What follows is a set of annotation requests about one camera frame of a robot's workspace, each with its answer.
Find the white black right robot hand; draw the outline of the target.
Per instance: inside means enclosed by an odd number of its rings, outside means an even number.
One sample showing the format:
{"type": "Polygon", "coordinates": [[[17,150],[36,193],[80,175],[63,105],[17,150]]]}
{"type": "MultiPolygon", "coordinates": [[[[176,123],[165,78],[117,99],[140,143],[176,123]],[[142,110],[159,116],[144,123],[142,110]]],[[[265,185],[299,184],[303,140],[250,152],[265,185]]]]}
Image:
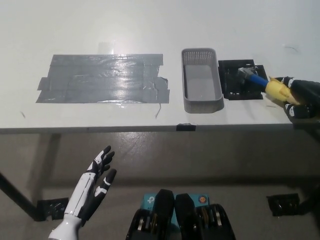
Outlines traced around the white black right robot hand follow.
{"type": "Polygon", "coordinates": [[[294,77],[276,77],[285,86],[284,111],[292,122],[320,120],[320,84],[294,77]]]}

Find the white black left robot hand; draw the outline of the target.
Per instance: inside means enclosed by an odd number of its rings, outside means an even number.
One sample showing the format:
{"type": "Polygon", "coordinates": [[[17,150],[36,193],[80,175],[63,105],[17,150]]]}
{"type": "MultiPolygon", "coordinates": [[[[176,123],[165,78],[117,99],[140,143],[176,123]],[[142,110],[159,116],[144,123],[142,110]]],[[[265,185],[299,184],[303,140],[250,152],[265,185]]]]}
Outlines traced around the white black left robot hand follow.
{"type": "Polygon", "coordinates": [[[63,218],[86,222],[101,204],[117,170],[110,168],[115,152],[108,145],[89,164],[81,175],[69,199],[63,218]]]}

